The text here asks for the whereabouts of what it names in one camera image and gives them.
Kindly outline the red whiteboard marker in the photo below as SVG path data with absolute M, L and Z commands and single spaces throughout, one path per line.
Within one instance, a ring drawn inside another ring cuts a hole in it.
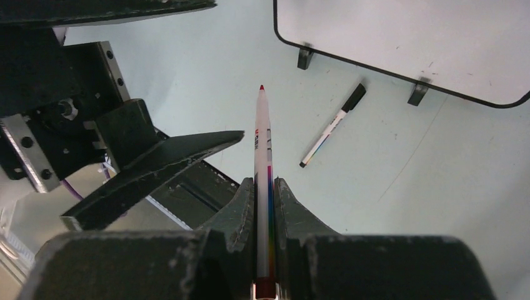
M 264 86 L 256 101 L 254 131 L 254 222 L 256 225 L 256 299 L 275 299 L 274 183 L 269 105 Z

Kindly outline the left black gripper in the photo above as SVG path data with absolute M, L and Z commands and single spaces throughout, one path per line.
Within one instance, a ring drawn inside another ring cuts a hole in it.
M 145 19 L 214 7 L 215 1 L 1 1 L 1 26 Z M 26 179 L 47 193 L 87 165 L 109 158 L 120 171 L 148 151 L 61 215 L 70 231 L 106 229 L 162 185 L 243 137 L 244 131 L 219 131 L 159 142 L 145 102 L 130 97 L 109 42 L 63 46 L 50 28 L 1 28 L 5 178 Z

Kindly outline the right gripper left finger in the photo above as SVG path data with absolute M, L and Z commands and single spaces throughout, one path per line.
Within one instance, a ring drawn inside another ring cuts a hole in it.
M 51 239 L 19 299 L 249 299 L 253 180 L 207 228 L 86 231 Z

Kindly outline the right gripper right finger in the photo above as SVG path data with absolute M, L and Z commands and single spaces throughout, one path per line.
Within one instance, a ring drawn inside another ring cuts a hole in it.
M 324 224 L 275 180 L 280 299 L 494 299 L 461 240 L 433 235 L 347 235 Z

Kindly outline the white board black frame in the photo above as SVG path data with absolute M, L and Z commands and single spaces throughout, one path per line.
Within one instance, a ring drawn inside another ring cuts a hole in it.
M 284 43 L 494 108 L 529 99 L 528 1 L 274 1 Z

